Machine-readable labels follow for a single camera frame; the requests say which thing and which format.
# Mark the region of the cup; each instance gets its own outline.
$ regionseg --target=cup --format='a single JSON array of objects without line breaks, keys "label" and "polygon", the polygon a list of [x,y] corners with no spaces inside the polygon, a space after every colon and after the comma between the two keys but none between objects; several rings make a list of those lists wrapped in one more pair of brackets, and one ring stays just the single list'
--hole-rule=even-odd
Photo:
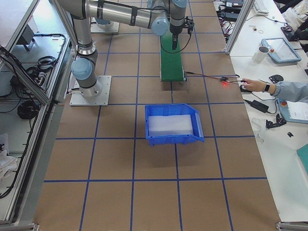
[{"label": "cup", "polygon": [[257,63],[260,63],[264,57],[268,54],[269,49],[265,46],[260,46],[257,50],[257,52],[252,56],[252,59],[256,61]]}]

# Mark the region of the floor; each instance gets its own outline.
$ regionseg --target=floor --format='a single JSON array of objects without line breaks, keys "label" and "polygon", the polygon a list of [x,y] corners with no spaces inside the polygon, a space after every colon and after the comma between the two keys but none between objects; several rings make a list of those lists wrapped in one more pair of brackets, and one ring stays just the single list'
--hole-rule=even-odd
[{"label": "floor", "polygon": [[[121,1],[145,7],[145,3]],[[213,2],[191,0],[183,68],[235,76]],[[34,222],[42,231],[274,231],[279,221],[238,85],[191,75],[160,81],[159,38],[120,25],[93,34],[95,73],[112,75],[107,107],[67,97]],[[188,35],[180,35],[181,46]],[[205,142],[151,147],[144,107],[187,103]]]}]

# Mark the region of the sleeve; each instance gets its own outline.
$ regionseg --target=sleeve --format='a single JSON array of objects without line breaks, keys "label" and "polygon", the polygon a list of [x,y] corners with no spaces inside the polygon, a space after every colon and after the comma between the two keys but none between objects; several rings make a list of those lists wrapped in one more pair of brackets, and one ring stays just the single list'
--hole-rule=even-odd
[{"label": "sleeve", "polygon": [[272,96],[291,102],[308,103],[308,83],[279,82],[276,84],[276,91]]}]

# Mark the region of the blue joint cap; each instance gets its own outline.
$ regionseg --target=blue joint cap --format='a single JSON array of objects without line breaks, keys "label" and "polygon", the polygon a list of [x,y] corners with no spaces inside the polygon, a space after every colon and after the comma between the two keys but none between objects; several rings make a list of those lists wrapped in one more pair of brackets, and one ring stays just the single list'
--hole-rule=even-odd
[{"label": "blue joint cap", "polygon": [[172,2],[180,8],[185,8],[187,5],[187,0],[172,0]]},{"label": "blue joint cap", "polygon": [[109,20],[104,20],[104,19],[99,19],[99,18],[95,18],[96,23],[101,24],[101,25],[105,25],[110,23]]},{"label": "blue joint cap", "polygon": [[152,0],[148,0],[147,8],[152,8]]},{"label": "blue joint cap", "polygon": [[76,79],[85,80],[92,73],[92,64],[85,58],[79,58],[73,61],[71,70]]},{"label": "blue joint cap", "polygon": [[152,23],[151,30],[158,36],[164,35],[169,30],[169,22],[166,18],[156,18]]}]

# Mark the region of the white foam block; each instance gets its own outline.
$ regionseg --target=white foam block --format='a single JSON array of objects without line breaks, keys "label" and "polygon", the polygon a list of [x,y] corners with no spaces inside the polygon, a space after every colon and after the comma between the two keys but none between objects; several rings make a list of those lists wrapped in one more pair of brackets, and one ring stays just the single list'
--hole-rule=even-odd
[{"label": "white foam block", "polygon": [[149,116],[149,135],[193,135],[190,115]]}]

